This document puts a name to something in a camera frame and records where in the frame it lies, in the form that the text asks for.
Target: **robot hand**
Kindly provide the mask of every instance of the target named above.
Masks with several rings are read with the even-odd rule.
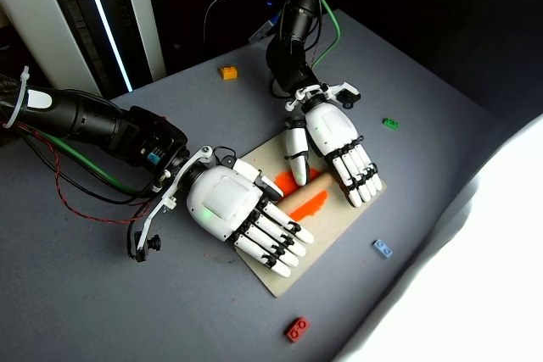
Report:
[[[383,184],[378,176],[378,168],[368,157],[361,145],[355,126],[338,107],[326,102],[332,99],[351,108],[360,94],[344,83],[341,86],[313,86],[297,92],[296,99],[287,103],[292,110],[297,102],[302,102],[305,117],[293,117],[286,122],[287,157],[294,179],[299,186],[309,181],[308,143],[306,132],[316,147],[317,153],[324,156],[330,169],[341,180],[345,196],[353,207],[367,203]]]
[[[283,193],[255,167],[235,155],[220,163],[212,157],[213,149],[205,146],[183,165],[146,220],[137,253],[147,252],[146,236],[154,215],[162,208],[175,208],[173,194],[185,187],[188,212],[200,226],[280,276],[290,276],[289,267],[297,266],[298,257],[305,255],[300,241],[312,243],[313,235],[272,203]]]

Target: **green block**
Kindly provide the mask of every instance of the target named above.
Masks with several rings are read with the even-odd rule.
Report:
[[[389,127],[393,131],[397,131],[398,129],[400,129],[400,123],[389,118],[383,119],[383,125]]]

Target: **rolling pin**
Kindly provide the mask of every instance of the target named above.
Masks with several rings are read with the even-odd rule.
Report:
[[[288,197],[285,197],[277,204],[278,208],[285,214],[292,214],[296,209],[304,203],[315,197],[319,192],[327,190],[334,182],[334,178],[330,173],[322,173],[316,179],[310,181],[309,184],[294,191]]]

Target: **table surface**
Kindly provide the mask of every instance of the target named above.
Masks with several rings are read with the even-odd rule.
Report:
[[[53,173],[14,142],[0,149],[1,360],[321,361],[339,351],[479,164],[473,157],[497,123],[346,14],[337,18],[342,41],[316,74],[361,91],[348,115],[366,138],[386,193],[274,298],[184,205],[155,219],[162,250],[143,264],[129,260],[125,227],[68,211],[56,196]],[[333,36],[326,18],[319,51]],[[191,151],[211,144],[245,154],[281,131],[286,116],[283,101],[267,91],[265,50],[266,42],[240,48],[116,102],[167,116],[188,135]],[[227,64],[238,66],[237,80],[219,76],[217,68]],[[400,129],[384,127],[384,117],[398,120]],[[96,148],[83,150],[126,183],[146,183],[144,172]],[[99,187],[68,160],[62,165]],[[132,215],[133,209],[97,202],[65,184],[78,209]],[[375,252],[376,239],[394,250],[392,258]],[[291,345],[283,331],[299,315],[311,328]]]

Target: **zip tie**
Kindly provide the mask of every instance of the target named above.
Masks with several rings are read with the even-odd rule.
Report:
[[[23,104],[23,100],[25,99],[26,81],[29,78],[30,78],[30,74],[28,73],[28,66],[25,65],[25,68],[23,69],[23,72],[20,75],[19,97],[17,98],[17,103],[15,104],[15,109],[11,114],[11,118],[9,118],[8,123],[3,124],[3,127],[5,129],[9,129],[11,125],[15,122],[15,120],[17,119],[17,115],[19,114],[20,107]]]

